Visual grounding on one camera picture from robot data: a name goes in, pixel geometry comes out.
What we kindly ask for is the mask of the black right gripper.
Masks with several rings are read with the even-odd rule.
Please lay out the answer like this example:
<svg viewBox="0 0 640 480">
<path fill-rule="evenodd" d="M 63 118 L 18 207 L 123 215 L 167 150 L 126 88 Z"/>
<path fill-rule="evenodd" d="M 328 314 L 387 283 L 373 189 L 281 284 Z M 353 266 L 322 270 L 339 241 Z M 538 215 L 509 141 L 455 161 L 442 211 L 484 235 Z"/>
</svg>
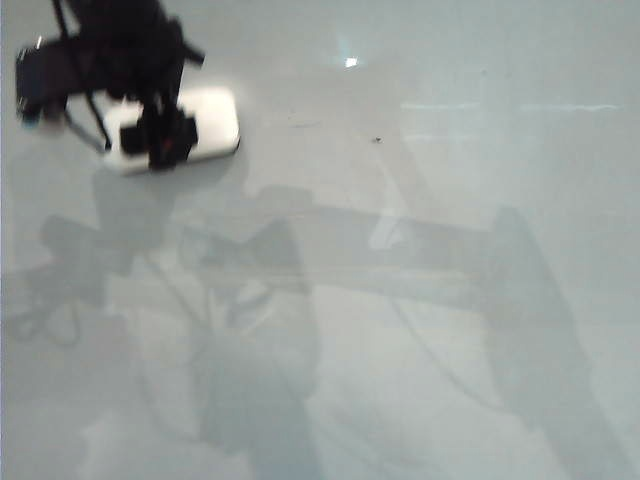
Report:
<svg viewBox="0 0 640 480">
<path fill-rule="evenodd" d="M 204 63 L 204 52 L 185 38 L 178 19 L 80 19 L 67 43 L 68 96 L 91 98 L 103 92 L 114 100 L 135 101 L 161 118 L 178 115 L 184 66 Z M 175 169 L 196 145 L 194 117 L 181 117 L 171 128 L 149 130 L 139 124 L 119 129 L 121 151 L 148 152 L 151 171 Z"/>
</svg>

